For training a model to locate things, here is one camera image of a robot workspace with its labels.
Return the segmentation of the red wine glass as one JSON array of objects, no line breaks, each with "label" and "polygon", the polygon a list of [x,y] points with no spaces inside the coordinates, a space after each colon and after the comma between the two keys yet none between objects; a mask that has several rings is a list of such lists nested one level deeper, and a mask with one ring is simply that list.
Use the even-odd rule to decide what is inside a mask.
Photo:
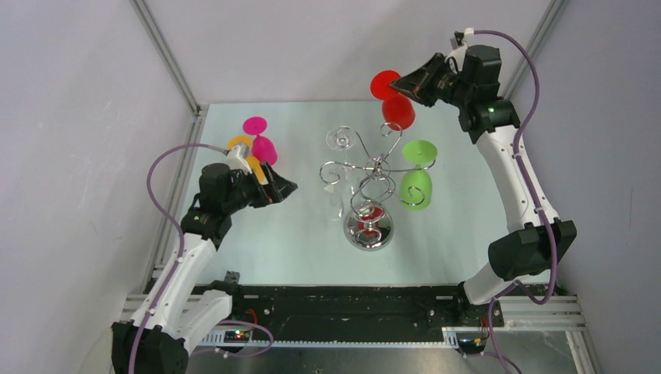
[{"label": "red wine glass", "polygon": [[381,101],[381,111],[387,126],[394,130],[406,130],[415,121],[412,102],[391,87],[391,83],[401,76],[394,70],[378,72],[371,80],[370,93]]}]

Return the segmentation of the orange wine glass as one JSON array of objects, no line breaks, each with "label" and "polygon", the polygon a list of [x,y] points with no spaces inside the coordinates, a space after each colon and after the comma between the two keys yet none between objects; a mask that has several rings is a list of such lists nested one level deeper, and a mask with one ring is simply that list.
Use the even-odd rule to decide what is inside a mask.
[{"label": "orange wine glass", "polygon": [[264,181],[264,174],[260,168],[260,162],[253,156],[252,153],[253,140],[249,136],[235,136],[234,138],[228,141],[228,150],[232,146],[238,143],[246,143],[249,146],[249,156],[247,157],[247,161],[249,162],[250,167],[252,168],[252,172],[253,172],[252,174],[257,178],[258,182],[262,185],[262,182]]}]

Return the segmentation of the clear champagne flute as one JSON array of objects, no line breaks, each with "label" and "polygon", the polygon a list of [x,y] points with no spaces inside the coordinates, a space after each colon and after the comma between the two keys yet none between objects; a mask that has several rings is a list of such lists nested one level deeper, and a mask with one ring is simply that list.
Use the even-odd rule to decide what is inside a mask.
[{"label": "clear champagne flute", "polygon": [[323,173],[324,209],[329,221],[339,221],[344,216],[344,185],[341,176],[333,171]]}]

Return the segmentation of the clear wine glass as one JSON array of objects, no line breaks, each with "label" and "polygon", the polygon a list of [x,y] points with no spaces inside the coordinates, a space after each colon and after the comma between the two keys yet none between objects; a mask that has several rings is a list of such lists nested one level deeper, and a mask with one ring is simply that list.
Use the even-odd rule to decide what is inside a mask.
[{"label": "clear wine glass", "polygon": [[323,164],[320,176],[327,185],[343,186],[354,183],[354,162],[350,160],[350,150],[358,145],[356,132],[348,126],[332,129],[327,134],[327,145],[332,158]]}]

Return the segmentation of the chrome wine glass rack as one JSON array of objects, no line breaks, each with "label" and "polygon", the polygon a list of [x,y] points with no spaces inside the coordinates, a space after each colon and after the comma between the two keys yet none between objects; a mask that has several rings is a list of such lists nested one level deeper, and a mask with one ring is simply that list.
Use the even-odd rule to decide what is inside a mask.
[{"label": "chrome wine glass rack", "polygon": [[348,209],[344,210],[342,217],[343,232],[357,249],[373,252],[385,248],[394,238],[394,220],[385,203],[396,199],[401,204],[399,187],[405,171],[410,168],[396,169],[389,163],[389,157],[401,142],[404,130],[394,131],[386,122],[382,124],[380,135],[383,138],[393,136],[394,142],[387,152],[376,155],[369,153],[362,137],[355,132],[366,162],[353,165],[355,171],[362,172],[363,176],[351,187]]}]

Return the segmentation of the green wine glass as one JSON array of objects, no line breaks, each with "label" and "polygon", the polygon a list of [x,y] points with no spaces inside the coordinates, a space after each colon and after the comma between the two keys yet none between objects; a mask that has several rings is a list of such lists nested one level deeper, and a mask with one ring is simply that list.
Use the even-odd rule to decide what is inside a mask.
[{"label": "green wine glass", "polygon": [[417,139],[407,143],[402,154],[414,167],[407,169],[401,179],[401,205],[410,210],[424,210],[432,200],[433,182],[428,170],[435,164],[438,150],[430,141]]}]

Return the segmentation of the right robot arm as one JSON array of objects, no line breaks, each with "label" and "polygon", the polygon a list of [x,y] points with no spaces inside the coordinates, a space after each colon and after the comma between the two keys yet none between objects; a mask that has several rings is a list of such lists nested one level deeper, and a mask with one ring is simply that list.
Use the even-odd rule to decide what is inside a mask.
[{"label": "right robot arm", "polygon": [[544,196],[523,142],[525,126],[514,105],[499,95],[501,63],[498,48],[462,46],[449,56],[436,53],[390,84],[417,104],[431,108],[442,101],[459,110],[461,129],[485,159],[504,206],[507,235],[489,245],[487,264],[461,282],[452,298],[453,321],[465,326],[491,317],[499,297],[545,271],[548,289],[533,301],[547,303],[559,262],[577,236],[574,222],[562,220]]}]

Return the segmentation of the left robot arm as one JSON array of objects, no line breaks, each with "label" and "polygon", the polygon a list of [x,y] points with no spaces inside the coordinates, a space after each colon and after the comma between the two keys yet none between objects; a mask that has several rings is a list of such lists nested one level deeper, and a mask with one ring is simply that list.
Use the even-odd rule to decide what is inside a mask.
[{"label": "left robot arm", "polygon": [[210,290],[184,310],[196,280],[213,259],[232,226],[232,215],[246,207],[262,208],[287,199],[297,184],[267,164],[261,183],[252,172],[227,164],[205,166],[199,191],[182,218],[179,246],[164,272],[128,321],[113,323],[111,363],[116,373],[184,373],[189,357],[213,326],[243,321],[246,303],[225,291]]}]

